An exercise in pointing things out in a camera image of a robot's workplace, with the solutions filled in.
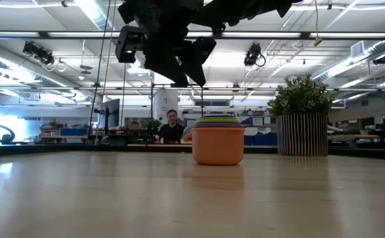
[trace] ceiling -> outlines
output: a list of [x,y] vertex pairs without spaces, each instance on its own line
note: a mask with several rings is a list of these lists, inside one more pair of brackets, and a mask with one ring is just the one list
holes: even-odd
[[[107,11],[110,4],[110,17],[113,29],[119,31],[124,26],[118,12],[114,15],[116,3],[121,1],[96,0]],[[61,1],[52,0],[1,0],[0,31],[97,31],[97,27],[87,15],[76,6],[74,1],[66,1],[68,8],[59,6]],[[318,17],[313,9],[315,2],[304,0],[296,4],[281,18],[277,12],[271,12],[243,20],[235,27],[227,27],[226,31],[315,31],[318,23],[320,31],[341,32],[385,32],[385,0],[332,0],[334,8],[326,9],[328,1],[318,0]],[[347,6],[357,3],[352,8]],[[190,30],[206,30],[203,26],[190,25]],[[248,71],[243,61],[245,52],[253,42],[260,43],[266,49],[263,55],[267,64],[263,68]],[[64,61],[52,73],[72,81],[75,85],[91,87],[99,78],[101,85],[107,82],[108,87],[121,87],[125,75],[127,87],[149,87],[151,77],[132,75],[125,72],[125,65],[118,63],[114,55],[114,45],[109,41],[86,40],[83,53],[82,40],[35,40],[35,43],[53,52],[53,55]],[[240,83],[242,87],[276,87],[284,83],[284,78],[294,75],[313,74],[325,69],[329,64],[346,56],[356,40],[324,40],[314,47],[313,40],[217,40],[217,46],[210,58],[203,65],[208,87],[231,87],[233,83]],[[22,53],[25,40],[0,40],[0,47],[18,56],[26,57]],[[102,61],[99,57],[102,49]],[[39,66],[35,59],[27,59]],[[93,67],[90,75],[83,75],[81,64]],[[336,75],[336,79],[328,81],[334,87],[358,79],[363,75],[385,68],[385,65],[371,66],[361,63],[350,70]],[[128,90],[128,95],[146,95],[149,89]],[[121,91],[105,91],[101,94],[120,95]],[[272,95],[273,92],[256,91],[253,96]]]

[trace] man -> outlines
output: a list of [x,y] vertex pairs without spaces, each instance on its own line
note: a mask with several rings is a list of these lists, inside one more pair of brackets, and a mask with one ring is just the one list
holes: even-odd
[[168,124],[163,125],[156,135],[157,141],[159,142],[163,138],[164,143],[180,143],[184,127],[178,124],[178,113],[173,109],[169,110],[167,120]]

